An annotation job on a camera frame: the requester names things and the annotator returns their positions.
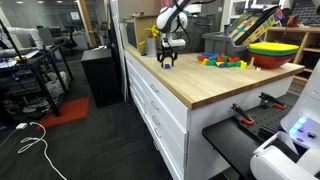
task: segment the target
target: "white cable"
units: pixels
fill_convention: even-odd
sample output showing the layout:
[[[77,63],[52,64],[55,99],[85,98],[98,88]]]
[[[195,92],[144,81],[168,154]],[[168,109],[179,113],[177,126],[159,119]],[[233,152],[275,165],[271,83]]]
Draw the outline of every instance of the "white cable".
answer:
[[[6,143],[8,141],[8,139],[10,138],[10,136],[12,136],[13,133],[15,133],[17,131],[17,129],[15,129],[14,131],[12,131],[12,133],[9,134],[9,136],[0,144],[0,147],[2,147],[4,145],[4,143]]]
[[[40,126],[42,129],[43,129],[43,135],[41,136],[41,138],[36,138],[36,137],[26,137],[24,139],[21,140],[21,143],[25,143],[27,141],[31,141],[31,140],[34,140],[34,142],[30,143],[30,144],[27,144],[25,146],[23,146],[19,151],[18,153],[23,153],[24,151],[26,151],[27,149],[29,149],[31,146],[33,146],[34,144],[38,143],[39,141],[42,141],[44,142],[44,144],[46,145],[46,147],[44,148],[43,150],[43,153],[44,153],[44,156],[47,158],[47,160],[49,161],[51,167],[61,176],[62,179],[64,180],[67,180],[67,178],[65,178],[61,173],[60,171],[54,167],[54,165],[52,164],[50,158],[48,157],[47,155],[47,149],[48,149],[48,143],[46,140],[44,140],[44,136],[46,135],[46,129],[39,123],[36,123],[36,122],[30,122],[30,125],[33,125],[33,124],[36,124],[38,126]]]

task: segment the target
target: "blue light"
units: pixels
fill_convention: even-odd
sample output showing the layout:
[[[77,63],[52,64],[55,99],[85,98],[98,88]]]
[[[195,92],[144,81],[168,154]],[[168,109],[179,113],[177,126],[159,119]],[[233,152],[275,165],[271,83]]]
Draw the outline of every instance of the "blue light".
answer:
[[[291,130],[290,130],[290,133],[292,133],[292,134],[295,134],[296,132],[297,132],[296,129],[291,129]]]
[[[307,117],[302,116],[298,122],[304,124],[306,121],[307,121]]]
[[[294,125],[294,127],[297,128],[297,129],[301,128],[301,126],[302,126],[302,125],[301,125],[301,124],[298,124],[298,123],[296,123],[296,124]]]

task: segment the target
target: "yellow bowl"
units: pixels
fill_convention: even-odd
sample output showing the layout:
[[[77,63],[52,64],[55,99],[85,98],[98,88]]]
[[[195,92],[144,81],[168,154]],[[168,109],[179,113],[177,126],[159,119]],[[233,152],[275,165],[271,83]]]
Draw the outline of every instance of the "yellow bowl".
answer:
[[[249,45],[249,49],[268,50],[268,51],[292,51],[298,50],[299,46],[291,44],[281,44],[272,42],[260,42]]]

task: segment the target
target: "red floor mat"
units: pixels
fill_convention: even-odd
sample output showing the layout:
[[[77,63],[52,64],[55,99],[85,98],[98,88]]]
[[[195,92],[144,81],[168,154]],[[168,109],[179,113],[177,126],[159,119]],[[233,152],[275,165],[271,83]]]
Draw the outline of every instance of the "red floor mat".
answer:
[[[89,98],[81,98],[73,101],[64,102],[60,107],[61,115],[55,117],[54,114],[43,118],[39,121],[45,128],[57,126],[70,121],[79,120],[88,115]]]

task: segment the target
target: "red bowl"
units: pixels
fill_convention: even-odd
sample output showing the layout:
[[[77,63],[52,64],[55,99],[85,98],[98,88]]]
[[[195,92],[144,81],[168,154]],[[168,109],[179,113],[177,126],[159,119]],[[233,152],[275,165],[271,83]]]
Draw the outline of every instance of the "red bowl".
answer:
[[[266,69],[275,69],[293,59],[296,54],[288,56],[264,56],[255,53],[249,53],[250,59],[254,57],[254,65]]]

